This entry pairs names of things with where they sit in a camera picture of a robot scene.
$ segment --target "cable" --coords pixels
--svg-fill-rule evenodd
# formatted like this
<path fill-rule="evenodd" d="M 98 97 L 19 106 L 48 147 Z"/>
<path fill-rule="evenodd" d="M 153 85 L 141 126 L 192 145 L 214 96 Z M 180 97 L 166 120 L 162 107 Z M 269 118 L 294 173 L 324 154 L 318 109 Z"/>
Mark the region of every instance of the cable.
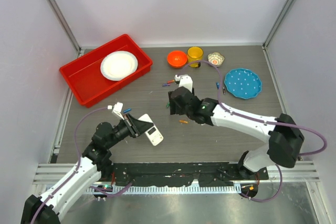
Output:
<path fill-rule="evenodd" d="M 260 179 L 259 179 L 259 174 L 258 174 L 258 173 L 256 173 L 256 180 L 257 180 L 257 186 L 259 186 L 259 184 L 260 184 Z"/>
<path fill-rule="evenodd" d="M 279 193 L 281 192 L 281 189 L 282 189 L 282 172 L 281 172 L 280 167 L 279 167 L 277 164 L 275 164 L 275 166 L 276 166 L 276 167 L 278 168 L 278 170 L 279 170 L 280 183 L 279 183 L 279 188 L 278 188 L 277 192 L 276 192 L 272 197 L 270 197 L 269 199 L 255 199 L 255 198 L 248 197 L 248 196 L 247 196 L 247 195 L 248 195 L 248 192 L 247 192 L 247 194 L 243 194 L 243 193 L 241 193 L 241 195 L 242 195 L 243 197 L 245 197 L 245 198 L 247 198 L 247 199 L 249 199 L 249 200 L 255 201 L 255 202 L 268 202 L 268 201 L 271 201 L 271 200 L 275 199 L 276 197 L 278 197 L 278 195 L 279 195 Z"/>
<path fill-rule="evenodd" d="M 113 189 L 105 189 L 105 188 L 101 188 L 101 187 L 95 187 L 95 186 L 89 186 L 89 188 L 92 188 L 94 190 L 96 189 L 100 189 L 101 191 L 113 191 Z"/>
<path fill-rule="evenodd" d="M 113 197 L 122 195 L 122 194 L 123 194 L 124 192 L 126 192 L 131 186 L 132 186 L 132 182 L 130 182 L 129 184 L 127 184 L 124 188 L 122 188 L 119 192 L 117 192 L 117 193 L 115 193 L 115 194 L 108 194 L 108 193 L 106 193 L 107 190 L 103 190 L 103 189 L 101 189 L 101 188 L 97 188 L 97 187 L 94 187 L 94 186 L 90 186 L 90 188 L 93 188 L 94 190 L 99 191 L 100 193 L 106 195 L 108 198 L 113 198 Z"/>
<path fill-rule="evenodd" d="M 260 119 L 256 119 L 256 118 L 252 118 L 251 116 L 247 116 L 247 115 L 243 115 L 243 114 L 240 114 L 240 113 L 237 113 L 237 112 L 234 112 L 234 111 L 231 111 L 230 109 L 228 109 L 227 107 L 225 107 L 223 105 L 223 102 L 222 102 L 222 96 L 221 96 L 221 90 L 223 88 L 223 76 L 221 74 L 221 72 L 219 71 L 219 69 L 211 64 L 210 62 L 208 61 L 205 61 L 205 60 L 195 60 L 193 62 L 190 62 L 188 63 L 187 65 L 185 65 L 183 69 L 185 69 L 186 67 L 188 67 L 190 64 L 193 64 L 195 62 L 203 62 L 203 63 L 206 63 L 212 67 L 214 67 L 219 75 L 219 79 L 220 79 L 220 82 L 219 82 L 219 89 L 218 89 L 218 93 L 217 93 L 217 98 L 218 98 L 218 104 L 220 107 L 222 107 L 223 110 L 225 110 L 226 112 L 229 112 L 233 115 L 237 115 L 237 116 L 240 116 L 241 118 L 245 118 L 245 119 L 249 119 L 251 121 L 255 121 L 255 122 L 258 122 L 258 123 L 266 123 L 266 124 L 269 124 L 269 125 L 279 125 L 279 126 L 285 126 L 285 127 L 291 127 L 291 128 L 297 128 L 297 129 L 300 129 L 300 130 L 304 130 L 304 131 L 308 131 L 308 132 L 311 132 L 315 135 L 317 135 L 319 138 L 322 139 L 323 141 L 323 146 L 316 150 L 316 151 L 313 151 L 313 152 L 305 152 L 305 153 L 299 153 L 300 156 L 307 156 L 307 155 L 313 155 L 313 154 L 318 154 L 318 153 L 321 153 L 323 152 L 326 148 L 327 148 L 327 139 L 319 132 L 317 132 L 316 130 L 313 130 L 311 128 L 308 128 L 308 127 L 305 127 L 305 126 L 300 126 L 300 125 L 296 125 L 296 124 L 290 124 L 290 123 L 280 123 L 280 122 L 268 122 L 268 121 L 263 121 L 263 120 L 260 120 Z"/>
<path fill-rule="evenodd" d="M 30 222 L 30 224 L 34 224 L 34 222 L 35 222 L 35 220 L 36 220 L 36 218 L 37 218 L 37 216 L 38 216 L 38 214 L 41 212 L 41 210 L 42 210 L 42 208 L 44 207 L 44 205 L 48 202 L 48 200 L 50 200 L 54 195 L 55 195 L 55 193 L 57 193 L 66 183 L 68 183 L 71 179 L 72 179 L 72 177 L 74 177 L 74 175 L 77 173 L 77 171 L 78 171 L 78 169 L 80 168 L 80 162 L 81 162 L 81 153 L 80 153 L 80 149 L 79 149 L 79 147 L 78 147 L 78 143 L 77 143 L 77 137 L 76 137 L 76 135 L 77 135 L 77 130 L 78 130 L 78 128 L 79 128 L 79 126 L 80 126 L 80 124 L 89 116 L 89 115 L 91 115 L 91 114 L 93 114 L 93 113 L 95 113 L 95 112 L 97 112 L 97 111 L 102 111 L 102 110 L 107 110 L 108 108 L 107 107 L 104 107 L 104 108 L 99 108 L 99 109 L 96 109 L 96 110 L 93 110 L 93 111 L 91 111 L 91 112 L 89 112 L 89 113 L 87 113 L 85 116 L 83 116 L 83 118 L 78 122 L 78 124 L 77 124 L 77 126 L 76 126 L 76 128 L 75 128 L 75 131 L 74 131 L 74 133 L 73 133 L 73 139 L 74 139 L 74 142 L 75 142 L 75 147 L 76 147 L 76 151 L 77 151 L 77 157 L 78 157 L 78 162 L 77 162 L 77 166 L 76 166 L 76 168 L 75 168 L 75 170 L 74 170 L 74 172 L 66 179 L 66 180 L 64 180 L 64 182 L 62 183 L 62 184 L 60 184 L 53 192 L 51 192 L 51 194 L 42 202 L 42 204 L 39 206 L 39 208 L 36 210 L 36 212 L 35 212 L 35 214 L 34 214 L 34 216 L 33 216 L 33 218 L 31 219 L 32 221 Z"/>
<path fill-rule="evenodd" d="M 208 62 L 208 61 L 205 61 L 205 60 L 195 60 L 195 61 L 193 61 L 193 62 L 190 62 L 190 63 L 188 63 L 187 65 L 185 65 L 185 66 L 181 69 L 181 71 L 177 74 L 177 76 L 180 76 L 180 75 L 181 75 L 181 72 L 182 72 L 186 67 L 188 67 L 190 64 L 193 64 L 193 63 L 195 63 L 195 62 L 206 63 L 206 64 L 208 64 L 208 65 L 210 65 L 211 67 L 213 67 L 213 68 L 216 69 L 216 71 L 217 71 L 217 73 L 218 73 L 218 75 L 219 75 L 219 79 L 220 79 L 220 82 L 219 82 L 219 89 L 218 89 L 218 93 L 217 93 L 218 104 L 219 104 L 219 106 L 220 106 L 223 110 L 225 110 L 226 112 L 229 112 L 229 113 L 231 113 L 231 114 L 233 114 L 233 115 L 237 115 L 237 116 L 240 116 L 241 118 L 249 119 L 249 120 L 251 120 L 251 121 L 258 122 L 258 123 L 266 123 L 266 124 L 269 124 L 269 125 L 279 125 L 279 126 L 285 126 L 285 127 L 292 127 L 292 128 L 296 128 L 296 129 L 300 129 L 300 130 L 308 131 L 308 132 L 311 132 L 311 133 L 315 134 L 316 136 L 318 136 L 319 138 L 322 139 L 322 141 L 323 141 L 323 146 L 322 146 L 320 149 L 318 149 L 318 150 L 316 150 L 316 151 L 312 151 L 312 152 L 299 153 L 300 156 L 307 156 L 307 155 L 318 154 L 318 153 L 323 152 L 323 151 L 327 148 L 327 146 L 328 146 L 327 139 L 326 139 L 321 133 L 317 132 L 316 130 L 313 130 L 313 129 L 308 128 L 308 127 L 305 127 L 305 126 L 299 126 L 299 125 L 296 125 L 296 124 L 290 124 L 290 123 L 268 122 L 268 121 L 265 122 L 265 121 L 260 120 L 260 119 L 252 118 L 251 116 L 247 116 L 247 115 L 243 115 L 243 114 L 240 114 L 240 113 L 231 111 L 230 109 L 228 109 L 227 107 L 225 107 L 225 106 L 223 105 L 223 103 L 222 103 L 222 96 L 221 96 L 221 90 L 222 90 L 222 88 L 223 88 L 223 83 L 224 83 L 223 76 L 222 76 L 221 72 L 219 71 L 219 69 L 218 69 L 215 65 L 211 64 L 211 63 Z M 253 198 L 251 198 L 251 200 L 253 200 L 253 201 L 257 201 L 257 202 L 267 202 L 267 201 L 270 201 L 270 200 L 272 200 L 272 199 L 274 199 L 274 198 L 276 198 L 276 197 L 278 196 L 278 194 L 280 193 L 281 188 L 282 188 L 282 172 L 281 172 L 280 167 L 279 167 L 277 164 L 276 164 L 276 166 L 277 166 L 277 168 L 278 168 L 278 170 L 279 170 L 279 174 L 280 174 L 280 184 L 279 184 L 279 189 L 278 189 L 278 191 L 276 192 L 276 194 L 275 194 L 273 197 L 269 198 L 269 199 L 253 199 Z"/>
<path fill-rule="evenodd" d="M 112 180 L 111 180 L 111 186 L 113 185 L 114 183 L 114 179 L 115 179 L 115 176 L 114 176 L 114 172 L 112 173 Z"/>

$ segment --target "white wall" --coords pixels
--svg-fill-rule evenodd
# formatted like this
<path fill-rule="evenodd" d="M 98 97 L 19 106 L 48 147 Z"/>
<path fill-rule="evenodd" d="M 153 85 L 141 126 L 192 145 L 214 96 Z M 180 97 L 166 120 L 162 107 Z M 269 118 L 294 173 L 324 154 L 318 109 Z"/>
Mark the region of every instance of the white wall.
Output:
<path fill-rule="evenodd" d="M 286 0 L 56 0 L 82 46 L 265 41 Z"/>
<path fill-rule="evenodd" d="M 336 1 L 296 0 L 269 51 L 289 113 L 323 133 L 329 146 L 314 160 L 336 212 Z M 304 151 L 321 147 L 305 134 Z"/>
<path fill-rule="evenodd" d="M 46 0 L 0 0 L 0 216 L 20 223 L 38 163 L 51 152 L 75 58 Z"/>

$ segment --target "white phone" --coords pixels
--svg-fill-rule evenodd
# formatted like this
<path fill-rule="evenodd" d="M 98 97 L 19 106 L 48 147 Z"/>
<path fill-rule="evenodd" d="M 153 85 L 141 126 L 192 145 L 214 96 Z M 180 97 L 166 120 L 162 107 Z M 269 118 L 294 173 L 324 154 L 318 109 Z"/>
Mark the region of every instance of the white phone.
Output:
<path fill-rule="evenodd" d="M 150 123 L 153 122 L 148 114 L 142 115 L 139 118 L 139 120 L 145 121 L 145 122 L 150 122 Z M 151 141 L 152 145 L 154 145 L 154 146 L 157 146 L 163 140 L 162 134 L 160 133 L 160 131 L 158 130 L 158 128 L 155 125 L 153 127 L 151 127 L 149 130 L 147 130 L 145 132 L 145 134 L 148 137 L 148 139 Z"/>

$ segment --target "yellow cup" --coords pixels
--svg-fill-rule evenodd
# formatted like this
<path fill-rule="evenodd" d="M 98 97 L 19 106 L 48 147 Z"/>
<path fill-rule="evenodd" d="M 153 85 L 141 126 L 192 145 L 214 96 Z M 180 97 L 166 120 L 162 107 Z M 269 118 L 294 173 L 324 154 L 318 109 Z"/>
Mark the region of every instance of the yellow cup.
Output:
<path fill-rule="evenodd" d="M 201 60 L 203 57 L 203 50 L 199 47 L 191 47 L 188 49 L 187 56 L 188 56 L 188 62 Z M 190 67 L 192 68 L 198 68 L 199 66 L 200 66 L 199 63 L 194 63 L 190 65 Z"/>

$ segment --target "small patterned bowl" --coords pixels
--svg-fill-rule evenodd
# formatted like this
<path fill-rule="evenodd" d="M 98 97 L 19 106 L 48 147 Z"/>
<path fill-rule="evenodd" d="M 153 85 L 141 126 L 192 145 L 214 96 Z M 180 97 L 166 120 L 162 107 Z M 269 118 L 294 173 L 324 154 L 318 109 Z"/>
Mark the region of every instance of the small patterned bowl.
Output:
<path fill-rule="evenodd" d="M 215 65 L 215 66 L 220 66 L 224 62 L 225 57 L 221 55 L 219 52 L 213 52 L 212 54 L 208 54 L 208 61 Z"/>

